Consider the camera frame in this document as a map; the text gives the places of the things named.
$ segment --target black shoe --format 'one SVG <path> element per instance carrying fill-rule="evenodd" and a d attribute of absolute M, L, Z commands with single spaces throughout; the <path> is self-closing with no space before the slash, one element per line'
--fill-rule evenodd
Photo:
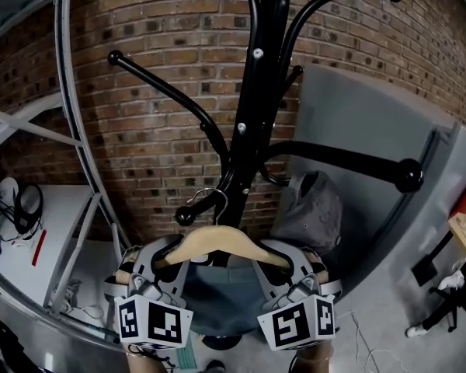
<path fill-rule="evenodd" d="M 209 371 L 210 369 L 213 369 L 213 368 L 220 368 L 223 371 L 226 371 L 226 367 L 224 366 L 224 363 L 221 362 L 221 361 L 211 361 L 211 362 L 209 362 L 209 364 L 206 367 L 207 371 Z"/>

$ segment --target gray bag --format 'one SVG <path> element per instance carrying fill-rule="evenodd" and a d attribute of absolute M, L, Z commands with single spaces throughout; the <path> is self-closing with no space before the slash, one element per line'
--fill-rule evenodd
<path fill-rule="evenodd" d="M 271 236 L 295 241 L 322 255 L 340 241 L 342 201 L 336 185 L 322 171 L 293 175 L 286 210 L 279 213 Z"/>

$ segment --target screw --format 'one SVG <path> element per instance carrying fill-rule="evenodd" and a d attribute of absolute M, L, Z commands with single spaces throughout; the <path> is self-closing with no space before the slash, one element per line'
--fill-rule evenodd
<path fill-rule="evenodd" d="M 259 58 L 262 58 L 263 55 L 264 55 L 264 51 L 262 51 L 260 48 L 256 48 L 254 50 L 254 58 L 259 59 Z"/>
<path fill-rule="evenodd" d="M 236 128 L 240 134 L 244 134 L 247 131 L 247 126 L 245 126 L 245 123 L 238 123 Z"/>

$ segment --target black coat rack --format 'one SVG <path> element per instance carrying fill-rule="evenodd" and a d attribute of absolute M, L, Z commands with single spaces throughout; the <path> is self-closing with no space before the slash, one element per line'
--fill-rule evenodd
<path fill-rule="evenodd" d="M 239 226 L 257 171 L 271 183 L 282 187 L 288 184 L 288 179 L 275 177 L 266 169 L 265 163 L 277 155 L 296 155 L 366 174 L 393 183 L 403 193 L 415 192 L 423 183 L 422 167 L 413 159 L 393 162 L 300 141 L 284 141 L 270 146 L 271 130 L 280 102 L 303 72 L 302 67 L 296 66 L 287 77 L 295 40 L 308 18 L 330 1 L 311 0 L 297 14 L 285 34 L 290 0 L 249 0 L 249 48 L 230 150 L 215 122 L 191 98 L 124 57 L 121 51 L 109 54 L 110 64 L 118 65 L 152 85 L 199 119 L 200 129 L 221 160 L 221 181 L 217 188 L 226 194 L 229 202 L 218 220 L 221 225 Z M 212 207 L 216 207 L 217 214 L 223 206 L 223 198 L 214 192 L 192 206 L 179 207 L 176 220 L 181 225 L 191 225 L 197 215 Z"/>

